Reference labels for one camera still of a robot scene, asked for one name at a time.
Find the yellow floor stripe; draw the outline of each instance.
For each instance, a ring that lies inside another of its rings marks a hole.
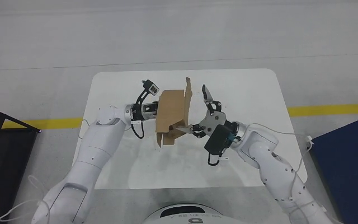
[[[297,106],[287,108],[290,117],[297,116],[324,116],[324,115],[343,115],[358,114],[358,104],[350,105],[327,105],[327,106]],[[60,129],[78,128],[81,126],[82,118],[59,118],[42,120],[23,120],[23,122],[39,129]],[[22,126],[5,122],[2,128],[21,128]]]
[[[59,118],[42,120],[23,120],[26,124],[39,129],[78,128],[81,126],[82,118]],[[22,128],[23,126],[14,122],[4,122],[2,128]]]
[[[327,106],[298,106],[287,108],[289,115],[294,116],[322,116],[340,114],[358,114],[358,104],[327,105]]]

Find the white table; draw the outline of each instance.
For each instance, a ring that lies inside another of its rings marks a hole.
[[[99,73],[93,78],[83,118],[91,123],[100,107],[135,103],[143,90],[141,80],[153,81],[162,91],[185,89],[185,77],[191,78],[193,92],[190,124],[198,123],[205,116],[201,87],[206,84],[214,100],[222,103],[222,111],[228,120],[246,124],[256,122],[282,132],[293,132],[276,74],[268,69]],[[155,97],[149,95],[145,102],[158,100],[160,94]],[[87,128],[88,125],[83,122],[80,136]],[[154,120],[144,122],[144,131],[142,140],[131,129],[125,132],[118,150],[103,168],[96,189],[262,185],[258,170],[245,163],[232,150],[227,150],[223,155],[229,157],[228,161],[222,161],[216,167],[209,166],[208,153],[204,149],[208,137],[197,139],[186,134],[177,139],[174,146],[160,148],[156,143]],[[296,169],[301,153],[295,136],[276,136],[280,143],[275,153],[286,158]],[[78,139],[74,161],[80,144],[81,139]],[[304,165],[299,176],[306,182]]]

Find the cardboard flap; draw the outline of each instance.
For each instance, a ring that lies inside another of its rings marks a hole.
[[[169,132],[169,126],[184,119],[184,111],[184,90],[164,90],[159,97],[156,132]]]
[[[186,78],[184,90],[164,90],[159,97],[156,132],[158,145],[173,145],[176,138],[185,132],[175,129],[178,126],[187,126],[189,107],[192,97],[190,78]]]
[[[190,101],[192,97],[192,91],[191,91],[191,82],[190,78],[186,77],[186,89],[185,89],[185,98],[184,98],[184,122],[185,125],[188,125],[188,119],[189,119],[189,107],[190,107]]]

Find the floor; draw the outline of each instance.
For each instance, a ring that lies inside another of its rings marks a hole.
[[[273,70],[287,106],[358,104],[357,10],[349,0],[2,0],[0,111],[17,119],[81,117],[98,72],[222,68]],[[357,119],[291,121],[296,133],[316,137]],[[48,188],[59,182],[77,137],[78,129],[44,130],[25,176]],[[309,157],[305,164],[307,188],[334,215]],[[17,202],[36,197],[24,178]],[[95,198],[87,223],[141,223],[179,202],[248,223],[288,223],[264,187],[98,190]]]

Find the cable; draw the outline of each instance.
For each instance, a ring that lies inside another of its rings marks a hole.
[[[297,178],[297,172],[298,172],[298,171],[300,170],[300,168],[301,168],[301,165],[302,165],[302,162],[303,162],[303,157],[304,157],[304,156],[307,154],[307,152],[309,152],[309,151],[312,149],[312,147],[313,147],[313,142],[310,141],[309,143],[310,143],[310,146],[309,146],[309,148],[307,149],[307,151],[305,151],[305,152],[303,153],[303,155],[301,156],[300,163],[299,163],[299,165],[298,165],[298,169],[296,170],[295,175],[294,175],[294,177],[293,177],[293,180],[292,180],[292,183],[291,183],[291,187],[290,187],[290,191],[289,191],[290,197],[293,196],[293,192],[292,192],[292,190],[293,190],[293,185],[294,185],[295,180],[296,180],[296,178]]]
[[[32,182],[31,178],[35,179],[39,184],[41,184],[42,189],[40,189],[39,187],[37,187],[37,185]],[[42,192],[42,196],[45,197],[45,191],[44,191],[44,189],[47,190],[47,191],[49,191],[49,189],[48,189],[47,187],[45,187],[45,185],[44,185],[40,180],[38,180],[35,176],[29,175],[29,176],[27,177],[27,179],[29,180],[30,184],[31,184],[32,186],[34,186],[34,188],[36,188],[37,190],[40,190],[40,191]]]
[[[40,190],[40,188],[39,188],[34,182],[32,182],[30,178],[35,179],[36,181],[38,181],[38,182],[42,185],[42,187],[44,187],[45,189],[47,189],[47,188],[45,187],[45,185],[44,185],[40,180],[38,180],[36,177],[34,177],[34,176],[32,176],[32,175],[29,175],[27,178],[28,178],[29,182],[31,183],[31,185],[34,186],[37,190]],[[3,218],[5,218],[6,216],[8,216],[12,211],[14,211],[16,208],[22,206],[23,204],[29,203],[29,202],[38,202],[38,203],[40,202],[40,203],[44,203],[44,204],[45,204],[45,207],[46,207],[46,209],[47,209],[47,211],[48,211],[47,224],[49,224],[49,222],[50,222],[50,207],[49,207],[49,205],[47,204],[47,202],[44,201],[44,200],[42,200],[42,199],[30,199],[30,200],[26,200],[26,201],[24,201],[24,202],[22,202],[22,203],[20,203],[20,204],[18,204],[18,205],[16,205],[16,206],[14,206],[14,207],[11,208],[6,214],[4,214],[4,215],[2,215],[2,216],[0,217],[0,222],[9,222],[9,221],[13,221],[13,220],[18,220],[18,219],[20,219],[20,218],[22,218],[22,217],[25,217],[25,216],[28,216],[28,215],[32,214],[32,212],[29,212],[29,213],[23,214],[23,215],[21,215],[21,216],[15,217],[15,218],[10,218],[10,219],[8,219],[8,220],[4,220],[4,219],[3,219]]]
[[[292,191],[293,191],[293,185],[294,185],[295,180],[296,180],[296,178],[297,178],[297,172],[300,170],[300,168],[301,168],[301,166],[302,166],[304,156],[312,149],[312,147],[313,147],[313,145],[314,145],[314,143],[312,142],[312,137],[311,137],[311,136],[305,136],[305,135],[303,135],[303,134],[279,132],[279,131],[273,130],[272,128],[269,128],[269,127],[267,127],[267,126],[265,126],[265,125],[263,125],[263,124],[259,124],[259,123],[251,123],[251,124],[249,124],[248,126],[246,126],[246,130],[245,130],[245,132],[244,132],[244,135],[246,134],[246,131],[248,130],[248,127],[250,127],[250,126],[253,125],[253,124],[262,126],[262,127],[264,127],[264,128],[267,128],[268,130],[271,130],[271,131],[276,132],[276,133],[279,133],[279,134],[289,134],[289,135],[294,135],[294,136],[301,136],[301,137],[306,138],[306,141],[310,143],[309,148],[307,149],[307,151],[305,151],[305,152],[302,154],[302,156],[301,156],[301,159],[300,159],[298,168],[297,168],[297,170],[295,171],[294,178],[293,178],[293,180],[292,180],[292,182],[291,182],[289,194],[290,194],[290,197],[292,197],[292,196],[293,196],[293,192],[292,192]],[[298,205],[296,204],[298,207],[295,208],[292,212],[289,213],[290,223],[292,223],[291,215],[292,215],[293,212],[295,212],[295,211],[297,211],[297,210],[301,210],[303,207],[305,207],[305,206],[307,206],[307,205],[309,205],[309,204],[312,204],[312,203],[314,203],[314,202],[316,202],[319,206],[321,206],[321,207],[324,208],[324,206],[323,206],[320,202],[318,202],[317,200],[313,200],[313,201],[311,201],[311,202],[309,202],[309,203],[306,203],[306,204],[304,204],[304,205],[302,205],[302,206],[298,206]],[[330,220],[335,221],[335,223],[337,223],[337,224],[344,224],[343,222],[340,222],[340,221],[336,220],[335,218],[333,218],[333,217],[327,212],[326,209],[324,209],[324,212],[325,212],[325,214],[327,215],[327,217],[328,217]]]
[[[246,127],[246,130],[247,130],[248,127],[250,127],[252,124],[256,124],[256,125],[262,126],[262,127],[264,127],[264,128],[267,128],[268,130],[271,130],[271,131],[276,132],[276,133],[279,133],[279,134],[289,134],[289,135],[293,135],[293,136],[307,137],[307,136],[305,136],[304,134],[296,134],[296,133],[289,133],[289,132],[279,132],[279,131],[277,131],[277,130],[273,130],[272,128],[269,128],[269,127],[267,127],[267,126],[265,126],[265,125],[263,125],[263,124],[259,124],[259,123],[251,123],[251,124],[249,124],[249,125]]]
[[[303,207],[308,206],[309,204],[312,204],[312,203],[314,203],[314,202],[316,202],[316,201],[313,200],[313,201],[311,201],[311,202],[308,202],[308,203],[306,203],[306,204],[303,204],[303,205],[301,205],[301,206],[298,206],[297,208],[295,208],[294,210],[292,210],[292,212],[289,213],[289,221],[290,221],[290,223],[292,223],[292,219],[291,219],[292,213],[294,213],[294,212],[297,211],[297,210],[301,210]],[[307,224],[309,224],[306,215],[305,215],[304,213],[303,213],[303,215],[304,215],[305,218],[306,218]]]
[[[87,123],[87,125],[90,126],[90,124],[88,123],[88,121],[87,121],[86,119],[83,119],[83,120],[81,121],[81,123],[82,123],[83,121],[85,121],[85,122]]]
[[[143,122],[140,122],[140,126],[142,126],[142,136],[139,136],[138,133],[134,130],[134,126],[133,124],[130,124],[133,133],[135,134],[135,136],[137,136],[139,139],[143,139],[144,138],[144,129],[143,129]]]

